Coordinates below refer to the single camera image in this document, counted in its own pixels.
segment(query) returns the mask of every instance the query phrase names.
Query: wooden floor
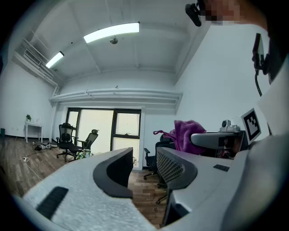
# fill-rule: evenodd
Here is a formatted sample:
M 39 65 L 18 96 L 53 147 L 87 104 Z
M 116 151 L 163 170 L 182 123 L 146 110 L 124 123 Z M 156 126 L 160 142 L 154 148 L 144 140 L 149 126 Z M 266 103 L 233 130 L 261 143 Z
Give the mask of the wooden floor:
M 30 188 L 57 169 L 65 165 L 64 156 L 56 158 L 56 154 L 62 153 L 59 148 L 51 150 L 35 151 L 33 141 L 25 142 L 24 139 L 6 138 L 0 142 L 0 167 L 1 176 L 7 184 L 10 192 L 23 196 Z M 22 158 L 29 156 L 27 163 L 22 163 Z M 158 177 L 150 176 L 144 180 L 148 170 L 132 171 L 128 188 L 133 192 L 133 203 L 138 210 L 157 228 L 162 224 L 166 209 L 166 201 L 157 205 L 159 197 L 165 195 L 164 189 L 157 188 Z

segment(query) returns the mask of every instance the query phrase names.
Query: white ceiling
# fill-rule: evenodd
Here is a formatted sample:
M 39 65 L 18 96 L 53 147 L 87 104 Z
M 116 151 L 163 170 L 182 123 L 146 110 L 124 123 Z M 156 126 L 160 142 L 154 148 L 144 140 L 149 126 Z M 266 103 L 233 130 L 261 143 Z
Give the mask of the white ceiling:
M 52 69 L 64 80 L 118 70 L 175 73 L 194 41 L 197 27 L 185 13 L 188 0 L 63 0 L 47 14 L 30 42 L 48 60 L 62 51 Z M 123 23 L 140 22 L 140 33 L 89 44 L 83 36 Z

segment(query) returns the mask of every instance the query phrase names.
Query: small white table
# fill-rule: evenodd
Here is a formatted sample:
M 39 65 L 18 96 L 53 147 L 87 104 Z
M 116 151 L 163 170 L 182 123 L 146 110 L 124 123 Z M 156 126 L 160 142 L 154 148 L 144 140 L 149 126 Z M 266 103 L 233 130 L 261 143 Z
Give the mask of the small white table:
M 40 140 L 40 130 L 41 130 L 41 143 L 43 143 L 43 125 L 38 125 L 35 123 L 31 123 L 31 122 L 25 122 L 25 128 L 26 128 L 26 142 L 28 143 L 28 126 L 34 126 L 34 127 L 39 127 L 39 131 L 38 131 L 38 140 Z

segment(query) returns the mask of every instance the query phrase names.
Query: purple towel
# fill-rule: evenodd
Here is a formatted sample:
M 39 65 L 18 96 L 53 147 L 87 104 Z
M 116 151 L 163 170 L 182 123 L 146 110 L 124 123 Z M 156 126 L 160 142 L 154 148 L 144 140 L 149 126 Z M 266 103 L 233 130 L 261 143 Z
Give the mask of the purple towel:
M 191 135 L 195 133 L 206 133 L 206 130 L 197 122 L 193 120 L 182 121 L 175 120 L 175 129 L 171 130 L 170 133 L 164 131 L 154 131 L 154 135 L 163 133 L 165 137 L 171 138 L 178 151 L 188 152 L 199 155 L 206 149 L 195 146 L 191 143 Z

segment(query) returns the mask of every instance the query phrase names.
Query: ceiling light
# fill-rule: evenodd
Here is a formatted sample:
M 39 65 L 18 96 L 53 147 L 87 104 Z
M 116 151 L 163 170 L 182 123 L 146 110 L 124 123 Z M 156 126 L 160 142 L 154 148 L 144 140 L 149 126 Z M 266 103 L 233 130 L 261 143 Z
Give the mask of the ceiling light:
M 84 36 L 86 43 L 117 34 L 140 32 L 140 23 L 128 23 L 104 28 Z
M 60 51 L 57 53 L 56 56 L 54 56 L 47 64 L 46 67 L 50 68 L 53 64 L 55 64 L 59 59 L 61 59 L 64 56 L 64 54 Z

